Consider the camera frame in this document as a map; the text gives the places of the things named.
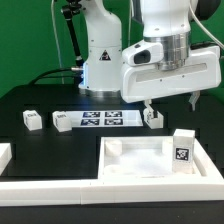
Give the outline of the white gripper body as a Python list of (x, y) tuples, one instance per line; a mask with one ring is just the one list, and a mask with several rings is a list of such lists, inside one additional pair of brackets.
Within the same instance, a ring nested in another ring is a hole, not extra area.
[(121, 69), (121, 96), (127, 103), (195, 92), (217, 87), (221, 82), (220, 49), (211, 46), (191, 51), (185, 64), (161, 71), (155, 65)]

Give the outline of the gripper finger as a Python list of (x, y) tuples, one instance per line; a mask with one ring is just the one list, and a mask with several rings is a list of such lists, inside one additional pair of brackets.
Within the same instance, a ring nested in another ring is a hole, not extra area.
[(200, 97), (200, 92), (199, 91), (195, 91), (195, 92), (191, 93), (191, 96), (189, 98), (189, 103), (191, 104), (191, 107), (193, 109), (196, 108), (196, 103), (197, 103), (199, 97)]
[(145, 121), (150, 121), (155, 118), (155, 111), (151, 107), (151, 103), (152, 101), (150, 99), (144, 101), (145, 109), (143, 111), (143, 115)]

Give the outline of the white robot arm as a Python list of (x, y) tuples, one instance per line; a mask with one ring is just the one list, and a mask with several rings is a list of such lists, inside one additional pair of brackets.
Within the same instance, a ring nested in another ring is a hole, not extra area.
[(121, 22), (102, 0), (82, 0), (88, 31), (88, 58), (79, 88), (95, 96), (119, 92), (128, 102), (145, 103), (144, 119), (162, 118), (151, 108), (156, 98), (190, 92), (196, 102), (204, 89), (221, 82), (217, 46), (190, 48), (189, 20), (198, 0), (131, 0), (143, 23), (143, 39), (121, 48)]

